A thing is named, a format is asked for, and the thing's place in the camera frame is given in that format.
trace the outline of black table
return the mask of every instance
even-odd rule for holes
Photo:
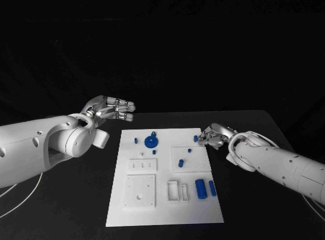
[[[105,227],[121,130],[202,128],[220,123],[239,132],[255,131],[292,151],[271,115],[261,110],[140,113],[134,122],[108,120],[105,149],[91,147],[81,158],[43,174],[41,186],[25,204],[0,219],[0,239],[325,239],[325,223],[301,194],[258,172],[228,160],[228,147],[207,146],[225,223]],[[39,176],[19,184],[0,201],[0,209],[25,199]]]

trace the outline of blue object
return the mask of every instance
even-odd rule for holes
[[[184,160],[181,159],[180,161],[179,161],[179,167],[181,168],[184,166]]]
[[[147,146],[150,149],[153,149],[153,148],[157,146],[157,144],[158,144],[158,139],[157,139],[157,133],[156,133],[156,132],[153,132],[153,133],[151,133],[151,136],[148,136],[148,137],[146,138],[144,144],[146,144],[146,146]]]
[[[196,180],[196,188],[197,188],[199,199],[206,199],[207,189],[206,189],[206,184],[203,179]]]
[[[216,196],[215,182],[209,181],[209,184],[210,184],[212,194],[213,194],[213,196]]]

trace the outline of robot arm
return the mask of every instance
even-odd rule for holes
[[[97,129],[107,119],[134,120],[134,103],[102,95],[81,113],[0,126],[0,188],[30,179],[61,162],[81,157],[110,135]]]
[[[325,205],[325,165],[289,152],[259,138],[253,132],[238,133],[213,123],[199,136],[200,145],[216,149],[229,143],[228,160],[245,170],[258,171],[285,187]]]

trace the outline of black backdrop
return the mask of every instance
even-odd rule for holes
[[[0,125],[78,113],[98,95],[138,113],[266,110],[325,163],[325,4],[111,7],[0,14]]]

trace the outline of white cable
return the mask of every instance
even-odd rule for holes
[[[29,194],[28,198],[29,198],[29,197],[32,196],[32,194],[35,193],[35,190],[36,190],[36,188],[38,188],[38,186],[39,186],[39,183],[41,183],[41,180],[42,180],[42,175],[41,175],[41,179],[39,179],[39,181],[38,181],[36,187],[35,187],[32,193]],[[5,217],[10,212],[13,212],[13,211],[19,208],[19,206],[25,203],[25,201],[23,201],[5,215],[2,215],[0,218]]]
[[[310,202],[308,202],[308,200],[307,200],[307,198],[305,198],[305,196],[302,195],[302,197],[304,197],[304,199],[305,199],[305,201],[307,201],[307,203],[308,203],[308,205],[311,206],[311,208],[314,209],[314,211],[315,211],[315,213],[318,214],[318,216],[324,219],[324,217],[321,216],[321,214],[318,213],[318,211],[315,210],[315,208],[312,207],[312,205],[310,204]]]
[[[256,133],[256,132],[253,132],[253,131],[249,131],[248,132],[249,134],[251,133],[253,133],[253,134],[258,134],[263,139],[266,139],[276,147],[279,147],[278,145],[276,145],[276,143],[269,139],[269,138],[266,138],[263,135],[261,135],[259,133]],[[312,207],[312,205],[310,204],[310,202],[308,202],[308,200],[307,200],[307,198],[305,198],[305,196],[302,195],[302,197],[304,197],[304,199],[305,199],[305,201],[307,201],[307,203],[308,203],[308,205],[311,206],[311,208],[312,208],[312,210],[315,211],[315,213],[318,214],[318,216],[322,218],[322,220],[325,221],[325,218],[321,216],[321,214],[318,213],[318,211],[315,210],[315,208]]]
[[[0,195],[0,197],[5,196],[5,194],[6,194],[16,186],[17,186],[17,184],[15,184],[15,185],[12,186],[12,188]]]

